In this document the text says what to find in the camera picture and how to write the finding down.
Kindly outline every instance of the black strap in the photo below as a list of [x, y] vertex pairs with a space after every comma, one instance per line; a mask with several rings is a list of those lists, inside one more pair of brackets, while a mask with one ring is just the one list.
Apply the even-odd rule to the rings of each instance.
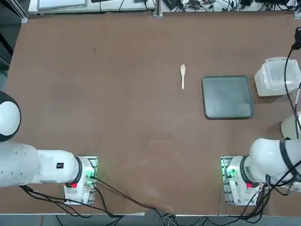
[[286, 140], [289, 140], [287, 138], [285, 139], [281, 139], [280, 142], [279, 142], [279, 149], [280, 149], [280, 153], [281, 153], [281, 156], [282, 156], [282, 159], [284, 161], [284, 163], [286, 164], [287, 168], [291, 171], [291, 174], [292, 176], [295, 178], [296, 181], [301, 181], [301, 174], [296, 170], [296, 168], [293, 166], [289, 156], [288, 156], [288, 153], [287, 153], [287, 150], [286, 150], [286, 147], [285, 147], [285, 141]]

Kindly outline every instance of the plastic container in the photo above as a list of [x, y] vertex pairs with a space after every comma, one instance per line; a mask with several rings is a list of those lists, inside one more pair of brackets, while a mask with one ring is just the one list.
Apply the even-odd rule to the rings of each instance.
[[[301, 112], [298, 112], [297, 115], [298, 115], [298, 120], [301, 123]], [[299, 129], [298, 124], [297, 124], [297, 127], [298, 127], [299, 138], [301, 138], [301, 131]], [[290, 139], [297, 138], [294, 115], [292, 115], [292, 116], [288, 117], [287, 119], [285, 119], [284, 121], [282, 121], [281, 132], [282, 132], [282, 135], [284, 138], [286, 138], [286, 137], [289, 137]]]
[[[278, 96], [286, 94], [284, 84], [284, 68], [286, 57], [266, 59], [254, 79], [257, 93], [261, 97]], [[301, 72], [298, 62], [289, 59], [286, 67], [287, 89], [292, 91], [298, 88], [301, 82]]]

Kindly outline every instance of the tabletop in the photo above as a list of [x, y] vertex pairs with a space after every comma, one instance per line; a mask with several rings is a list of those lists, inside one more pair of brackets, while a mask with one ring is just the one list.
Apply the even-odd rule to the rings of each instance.
[[[279, 124], [291, 114], [287, 99], [258, 97], [253, 77], [265, 59], [287, 56], [299, 25], [286, 12], [30, 17], [6, 87], [22, 111], [13, 140], [97, 155], [103, 180], [160, 210], [217, 215], [221, 156], [247, 155], [259, 137], [281, 138]], [[296, 51], [292, 58], [300, 56]], [[206, 75], [247, 76], [254, 117], [208, 120], [201, 86]], [[63, 197], [62, 185], [32, 187]], [[114, 213], [144, 210], [102, 190]], [[0, 198], [1, 213], [61, 212], [18, 187], [1, 188]], [[243, 207], [223, 200], [220, 214], [241, 213]], [[264, 214], [300, 216], [300, 202], [299, 193], [272, 194]], [[95, 206], [101, 207], [99, 198]]]

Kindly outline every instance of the gray tray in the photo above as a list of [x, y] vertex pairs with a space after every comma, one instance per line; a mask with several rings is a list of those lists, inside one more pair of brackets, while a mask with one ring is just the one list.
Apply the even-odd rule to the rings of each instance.
[[253, 117], [253, 99], [246, 76], [205, 76], [202, 84], [207, 118], [248, 119]]

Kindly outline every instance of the clear plastic box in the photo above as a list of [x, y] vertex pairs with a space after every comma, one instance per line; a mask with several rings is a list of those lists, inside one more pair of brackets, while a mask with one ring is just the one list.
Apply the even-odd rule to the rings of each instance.
[[[261, 97], [286, 94], [284, 84], [284, 69], [286, 57], [266, 59], [254, 79], [257, 93]], [[298, 62], [289, 59], [286, 68], [287, 89], [292, 91], [298, 88], [301, 82], [301, 72]]]
[[[274, 57], [267, 59], [263, 64], [267, 88], [273, 91], [285, 89], [284, 85], [284, 68], [286, 57]], [[286, 85], [289, 90], [298, 88], [301, 82], [301, 72], [298, 62], [289, 59], [286, 67]]]

